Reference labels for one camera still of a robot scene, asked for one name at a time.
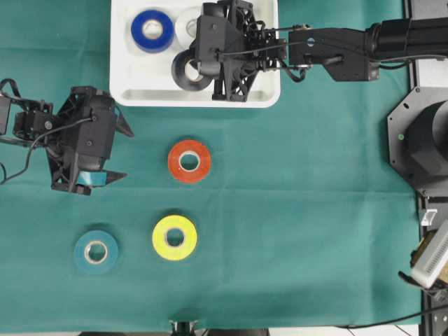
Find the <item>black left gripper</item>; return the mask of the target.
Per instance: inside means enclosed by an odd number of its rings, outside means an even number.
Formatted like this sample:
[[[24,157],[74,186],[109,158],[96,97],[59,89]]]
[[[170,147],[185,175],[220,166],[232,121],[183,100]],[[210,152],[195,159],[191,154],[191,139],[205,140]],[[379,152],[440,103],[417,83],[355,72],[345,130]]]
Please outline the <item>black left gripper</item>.
[[[13,144],[30,151],[44,148],[51,175],[51,188],[90,195],[127,177],[107,171],[116,132],[134,137],[115,100],[92,86],[73,87],[58,113],[44,101],[24,99],[13,89],[12,103],[22,110],[15,116]]]

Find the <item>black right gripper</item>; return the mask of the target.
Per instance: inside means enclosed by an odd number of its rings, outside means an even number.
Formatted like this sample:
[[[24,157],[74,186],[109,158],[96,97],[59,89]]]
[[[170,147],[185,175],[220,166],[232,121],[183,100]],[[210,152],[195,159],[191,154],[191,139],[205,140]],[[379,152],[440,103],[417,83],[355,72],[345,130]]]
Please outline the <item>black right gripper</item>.
[[[192,48],[199,73],[214,81],[212,99],[246,102],[259,72],[286,65],[285,44],[251,2],[217,1],[202,4]]]

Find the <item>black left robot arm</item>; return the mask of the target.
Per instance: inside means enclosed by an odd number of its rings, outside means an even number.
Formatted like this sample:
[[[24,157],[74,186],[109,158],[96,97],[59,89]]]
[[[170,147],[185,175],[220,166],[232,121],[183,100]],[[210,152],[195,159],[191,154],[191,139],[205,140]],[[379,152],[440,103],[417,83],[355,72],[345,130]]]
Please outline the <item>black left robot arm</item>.
[[[90,195],[92,189],[126,177],[104,164],[111,156],[116,133],[134,133],[112,96],[92,86],[72,87],[55,113],[53,104],[25,99],[11,78],[1,81],[1,142],[46,152],[53,190]]]

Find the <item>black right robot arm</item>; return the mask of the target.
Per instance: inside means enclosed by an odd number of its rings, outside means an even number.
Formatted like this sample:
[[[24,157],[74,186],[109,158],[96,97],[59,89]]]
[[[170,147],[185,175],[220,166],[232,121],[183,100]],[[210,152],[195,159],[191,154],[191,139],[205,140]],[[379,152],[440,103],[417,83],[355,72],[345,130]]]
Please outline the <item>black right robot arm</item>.
[[[379,70],[414,60],[447,58],[447,19],[397,19],[364,30],[293,25],[267,28],[248,1],[204,3],[189,53],[200,75],[214,82],[212,98],[245,102],[260,72],[285,71],[302,82],[321,65],[334,81],[373,81]]]

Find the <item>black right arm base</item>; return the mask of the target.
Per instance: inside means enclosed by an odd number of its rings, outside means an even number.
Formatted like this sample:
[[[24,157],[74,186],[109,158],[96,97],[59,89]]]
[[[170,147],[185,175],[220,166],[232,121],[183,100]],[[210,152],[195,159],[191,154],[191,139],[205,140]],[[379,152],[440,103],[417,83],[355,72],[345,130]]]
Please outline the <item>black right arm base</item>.
[[[388,115],[392,168],[420,195],[447,196],[447,88],[416,87]]]

